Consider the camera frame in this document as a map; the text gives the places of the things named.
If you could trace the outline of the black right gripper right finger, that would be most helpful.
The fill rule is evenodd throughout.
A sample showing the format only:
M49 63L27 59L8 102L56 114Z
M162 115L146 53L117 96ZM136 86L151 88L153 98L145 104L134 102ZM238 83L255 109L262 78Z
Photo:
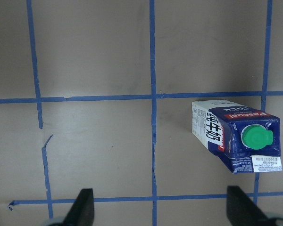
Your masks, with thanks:
M227 187L226 215L232 226L270 226L269 218L240 189Z

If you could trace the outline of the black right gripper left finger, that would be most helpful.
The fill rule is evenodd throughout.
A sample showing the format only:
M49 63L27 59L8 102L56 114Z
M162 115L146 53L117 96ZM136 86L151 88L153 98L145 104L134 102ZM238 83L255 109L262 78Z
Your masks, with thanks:
M93 189L82 189L64 218L63 226L92 226L95 218Z

